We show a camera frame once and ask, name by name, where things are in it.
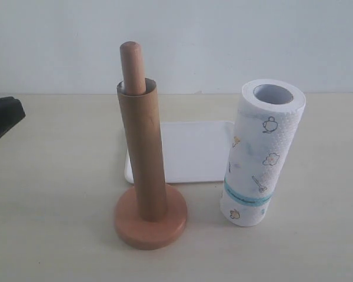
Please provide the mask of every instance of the black object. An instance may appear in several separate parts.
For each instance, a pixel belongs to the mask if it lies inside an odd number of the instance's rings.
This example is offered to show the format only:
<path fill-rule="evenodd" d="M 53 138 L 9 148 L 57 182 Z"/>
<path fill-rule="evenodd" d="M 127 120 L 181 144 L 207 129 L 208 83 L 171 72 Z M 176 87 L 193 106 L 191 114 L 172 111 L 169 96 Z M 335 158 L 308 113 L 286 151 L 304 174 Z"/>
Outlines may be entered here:
<path fill-rule="evenodd" d="M 25 117 L 24 109 L 14 97 L 0 98 L 0 138 Z"/>

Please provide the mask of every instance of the white tray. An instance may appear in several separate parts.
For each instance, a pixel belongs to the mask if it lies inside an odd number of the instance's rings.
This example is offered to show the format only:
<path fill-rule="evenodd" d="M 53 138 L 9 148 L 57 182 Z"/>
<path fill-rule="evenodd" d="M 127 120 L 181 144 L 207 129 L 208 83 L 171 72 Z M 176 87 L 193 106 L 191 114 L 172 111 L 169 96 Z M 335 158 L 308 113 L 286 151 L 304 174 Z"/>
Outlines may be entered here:
<path fill-rule="evenodd" d="M 224 181 L 234 123 L 161 123 L 162 151 L 167 183 Z M 133 183 L 128 151 L 125 178 Z"/>

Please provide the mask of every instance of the paper towel roll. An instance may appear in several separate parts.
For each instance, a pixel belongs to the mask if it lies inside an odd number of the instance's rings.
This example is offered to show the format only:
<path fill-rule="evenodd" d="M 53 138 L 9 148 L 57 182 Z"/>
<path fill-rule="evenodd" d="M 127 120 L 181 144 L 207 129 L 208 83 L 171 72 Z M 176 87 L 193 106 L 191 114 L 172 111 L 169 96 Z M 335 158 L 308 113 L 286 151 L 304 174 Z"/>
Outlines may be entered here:
<path fill-rule="evenodd" d="M 220 200 L 231 222 L 254 226 L 264 218 L 305 102 L 298 88 L 278 80 L 242 87 Z"/>

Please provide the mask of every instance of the table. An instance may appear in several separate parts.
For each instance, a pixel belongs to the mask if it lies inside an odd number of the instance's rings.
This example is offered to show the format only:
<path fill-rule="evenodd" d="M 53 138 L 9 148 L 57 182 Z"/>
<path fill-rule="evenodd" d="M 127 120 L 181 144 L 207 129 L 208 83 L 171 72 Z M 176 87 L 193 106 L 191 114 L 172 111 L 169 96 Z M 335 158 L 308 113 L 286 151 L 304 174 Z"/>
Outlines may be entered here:
<path fill-rule="evenodd" d="M 353 93 L 307 94 L 262 223 L 219 211 L 222 183 L 179 184 L 174 244 L 134 250 L 112 208 L 130 186 L 116 95 L 16 95 L 0 140 L 0 281 L 353 281 Z M 237 95 L 160 95 L 162 121 L 234 120 Z"/>

